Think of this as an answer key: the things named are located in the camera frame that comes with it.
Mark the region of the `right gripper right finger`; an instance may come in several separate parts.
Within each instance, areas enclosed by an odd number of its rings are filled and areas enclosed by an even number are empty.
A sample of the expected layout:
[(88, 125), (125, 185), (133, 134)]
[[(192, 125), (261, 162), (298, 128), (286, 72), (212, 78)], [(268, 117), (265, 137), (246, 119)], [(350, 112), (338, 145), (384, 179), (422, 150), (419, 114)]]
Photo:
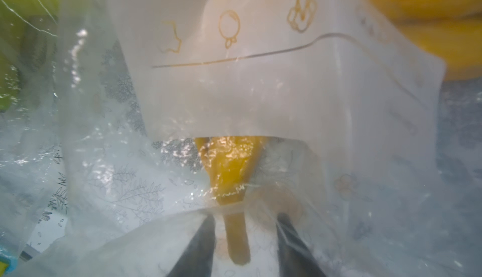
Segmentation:
[(276, 230), (280, 276), (326, 277), (286, 213), (277, 215)]

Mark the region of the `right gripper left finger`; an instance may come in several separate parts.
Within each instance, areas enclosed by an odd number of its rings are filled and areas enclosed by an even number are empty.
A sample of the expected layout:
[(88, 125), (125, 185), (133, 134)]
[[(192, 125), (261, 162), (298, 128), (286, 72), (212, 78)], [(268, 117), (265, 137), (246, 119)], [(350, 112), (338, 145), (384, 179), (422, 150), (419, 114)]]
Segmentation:
[(167, 276), (211, 277), (215, 247), (215, 219), (208, 215)]

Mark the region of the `clear zip-top bag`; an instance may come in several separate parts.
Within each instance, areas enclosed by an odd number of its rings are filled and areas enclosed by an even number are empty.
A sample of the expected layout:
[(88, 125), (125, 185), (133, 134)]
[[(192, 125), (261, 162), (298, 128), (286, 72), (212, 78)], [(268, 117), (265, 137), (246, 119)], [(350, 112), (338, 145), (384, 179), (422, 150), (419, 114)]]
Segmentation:
[[(280, 276), (286, 213), (326, 276), (480, 276), (481, 253), (434, 249), (431, 230), (475, 218), (456, 205), (480, 147), (438, 148), (449, 65), (401, 30), (447, 19), (377, 3), (61, 0), (1, 111), (5, 274), (167, 276), (212, 215), (211, 276)], [(261, 147), (237, 202), (197, 149), (215, 137)], [(438, 152), (473, 179), (449, 185)], [(245, 264), (227, 242), (241, 215)]]

